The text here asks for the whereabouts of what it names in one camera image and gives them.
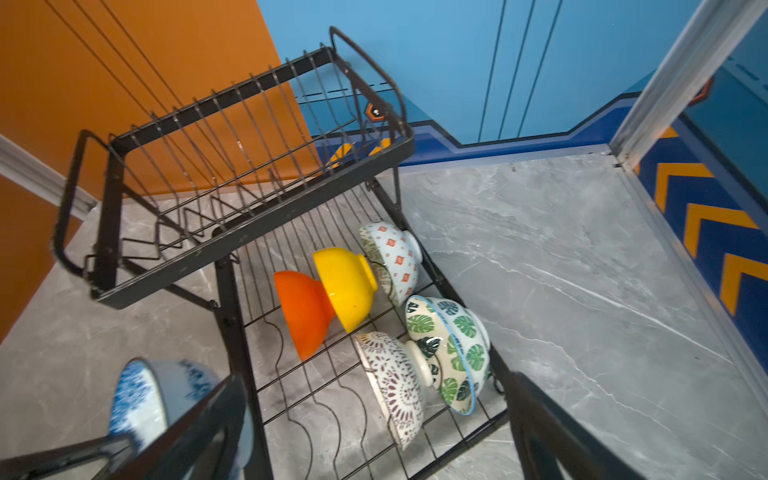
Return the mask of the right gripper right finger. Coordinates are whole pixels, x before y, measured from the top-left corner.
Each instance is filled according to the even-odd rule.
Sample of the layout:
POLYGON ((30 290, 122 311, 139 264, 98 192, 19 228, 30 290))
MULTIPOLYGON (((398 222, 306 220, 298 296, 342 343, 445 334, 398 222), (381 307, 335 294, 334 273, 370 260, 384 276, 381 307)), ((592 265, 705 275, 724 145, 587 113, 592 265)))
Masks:
POLYGON ((526 479, 642 477, 524 374, 505 375, 505 398, 526 479))

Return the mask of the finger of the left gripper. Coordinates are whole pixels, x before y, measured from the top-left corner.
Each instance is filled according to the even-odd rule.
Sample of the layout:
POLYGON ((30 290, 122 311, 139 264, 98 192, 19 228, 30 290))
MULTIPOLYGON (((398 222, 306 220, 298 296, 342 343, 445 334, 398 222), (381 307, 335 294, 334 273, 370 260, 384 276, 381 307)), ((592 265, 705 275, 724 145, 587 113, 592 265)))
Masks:
POLYGON ((104 460, 93 479, 108 479, 136 457, 136 442, 130 434, 104 436, 52 450, 1 461, 2 479, 44 479, 82 465, 104 460))

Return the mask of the green geometric pattern bowl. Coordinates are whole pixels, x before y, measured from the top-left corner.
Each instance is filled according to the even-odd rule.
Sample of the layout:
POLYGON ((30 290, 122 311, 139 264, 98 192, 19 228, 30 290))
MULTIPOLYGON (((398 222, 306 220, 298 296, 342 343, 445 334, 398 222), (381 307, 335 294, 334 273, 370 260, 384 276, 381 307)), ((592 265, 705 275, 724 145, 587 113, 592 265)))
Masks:
POLYGON ((423 262, 418 241, 408 230, 384 221, 360 226, 359 234, 379 285, 395 306, 402 305, 418 282, 423 262))

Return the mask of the white lattice pattern bowl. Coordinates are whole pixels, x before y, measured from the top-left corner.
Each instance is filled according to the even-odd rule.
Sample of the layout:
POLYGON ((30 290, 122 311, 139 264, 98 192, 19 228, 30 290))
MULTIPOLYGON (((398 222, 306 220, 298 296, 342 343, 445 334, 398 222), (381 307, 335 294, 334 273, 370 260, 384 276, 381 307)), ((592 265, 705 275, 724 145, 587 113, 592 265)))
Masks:
POLYGON ((422 429, 426 389, 433 385, 426 358, 415 341, 380 331, 355 334, 352 342, 390 435, 407 449, 422 429))

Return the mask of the yellow bowl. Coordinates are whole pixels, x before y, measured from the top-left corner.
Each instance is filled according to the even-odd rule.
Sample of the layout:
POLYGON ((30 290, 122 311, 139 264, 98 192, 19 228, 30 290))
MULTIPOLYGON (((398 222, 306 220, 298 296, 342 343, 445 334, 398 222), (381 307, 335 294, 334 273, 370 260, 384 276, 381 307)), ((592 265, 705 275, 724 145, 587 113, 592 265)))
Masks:
POLYGON ((358 329, 372 309, 378 284, 361 254, 333 247, 313 253, 320 282, 347 333, 358 329))

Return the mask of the black wire dish rack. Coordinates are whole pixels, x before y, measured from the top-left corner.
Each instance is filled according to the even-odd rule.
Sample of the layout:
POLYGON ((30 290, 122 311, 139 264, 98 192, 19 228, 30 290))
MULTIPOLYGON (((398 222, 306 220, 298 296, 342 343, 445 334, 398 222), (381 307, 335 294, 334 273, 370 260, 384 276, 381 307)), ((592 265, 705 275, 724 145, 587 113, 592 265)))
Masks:
POLYGON ((268 479, 266 420, 261 416, 258 384, 247 343, 247 322, 237 288, 244 281, 235 269, 251 252, 275 245, 288 248, 288 226, 339 218, 341 201, 358 201, 364 211, 380 206, 397 226, 407 221, 399 194, 378 181, 397 171, 414 152, 415 133, 407 121, 402 95, 393 102, 366 82, 338 52, 338 44, 356 43, 336 27, 330 41, 225 90, 195 100, 161 117, 152 117, 121 135, 99 140, 82 130, 77 139, 54 229, 52 249, 58 262, 86 281, 94 301, 123 309, 165 290, 214 313, 231 368, 244 381, 255 423, 248 479, 268 479), (348 103, 350 116, 330 127, 301 131, 297 144, 285 144, 261 162, 235 164, 212 125, 258 98, 270 125, 278 107, 329 108, 334 98, 348 103), (104 191, 93 251, 82 264, 66 253, 65 235, 89 143, 107 154, 104 191), (164 145, 183 174, 202 168, 208 188, 195 187, 183 198, 160 207, 148 190, 148 178, 134 171, 129 156, 164 145))

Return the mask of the orange bowl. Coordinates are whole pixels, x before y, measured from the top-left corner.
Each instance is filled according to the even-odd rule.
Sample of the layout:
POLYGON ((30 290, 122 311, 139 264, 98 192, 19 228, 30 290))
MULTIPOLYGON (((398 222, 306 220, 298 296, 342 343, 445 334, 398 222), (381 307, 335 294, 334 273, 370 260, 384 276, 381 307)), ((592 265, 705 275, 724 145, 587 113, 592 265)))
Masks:
POLYGON ((336 313, 320 281, 296 271, 278 271, 273 278, 298 356, 307 361, 321 348, 336 313))

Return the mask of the green leaf pattern bowl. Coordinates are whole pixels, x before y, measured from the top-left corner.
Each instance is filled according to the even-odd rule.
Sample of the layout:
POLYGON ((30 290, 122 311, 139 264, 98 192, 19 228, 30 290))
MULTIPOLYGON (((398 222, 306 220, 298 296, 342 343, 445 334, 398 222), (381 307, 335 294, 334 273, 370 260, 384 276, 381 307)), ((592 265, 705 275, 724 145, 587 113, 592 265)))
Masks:
POLYGON ((406 346, 427 386, 460 415, 476 408, 491 373, 491 342, 483 322, 454 300, 413 295, 405 302, 406 346))

